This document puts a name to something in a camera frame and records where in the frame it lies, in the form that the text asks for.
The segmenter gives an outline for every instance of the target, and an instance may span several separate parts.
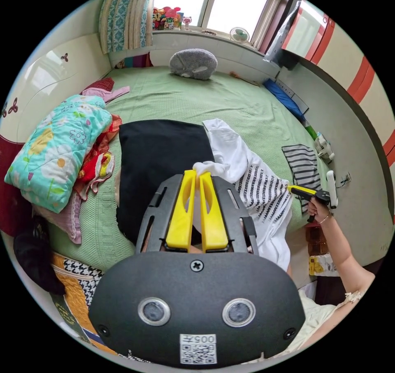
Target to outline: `black cloth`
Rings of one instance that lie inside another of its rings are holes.
[[[14,253],[25,273],[39,287],[54,295],[66,293],[51,265],[48,228],[43,218],[35,216],[33,228],[14,238]]]
[[[144,213],[160,184],[191,170],[196,162],[214,161],[203,126],[170,120],[137,121],[119,129],[122,149],[117,222],[136,243]],[[201,242],[194,229],[192,244]]]

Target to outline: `screw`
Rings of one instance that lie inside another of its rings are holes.
[[[191,270],[195,271],[195,272],[202,271],[203,267],[204,267],[203,262],[202,261],[198,261],[198,260],[192,261],[191,264],[190,264]]]
[[[110,331],[104,325],[99,325],[99,332],[105,337],[110,336]]]
[[[296,330],[294,328],[288,329],[285,333],[284,333],[284,340],[291,340],[295,337],[296,334]]]

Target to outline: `small fan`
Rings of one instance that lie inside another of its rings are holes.
[[[230,38],[239,44],[244,44],[250,40],[250,35],[245,28],[235,27],[230,31]]]
[[[317,133],[314,146],[317,150],[319,158],[333,160],[335,157],[329,141],[320,132]]]

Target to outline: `gray stuffed animal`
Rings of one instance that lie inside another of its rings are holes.
[[[217,69],[215,56],[204,49],[184,49],[170,59],[170,71],[185,78],[207,80]]]

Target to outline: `curtain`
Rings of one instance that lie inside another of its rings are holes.
[[[153,0],[104,0],[99,17],[103,54],[152,45]]]

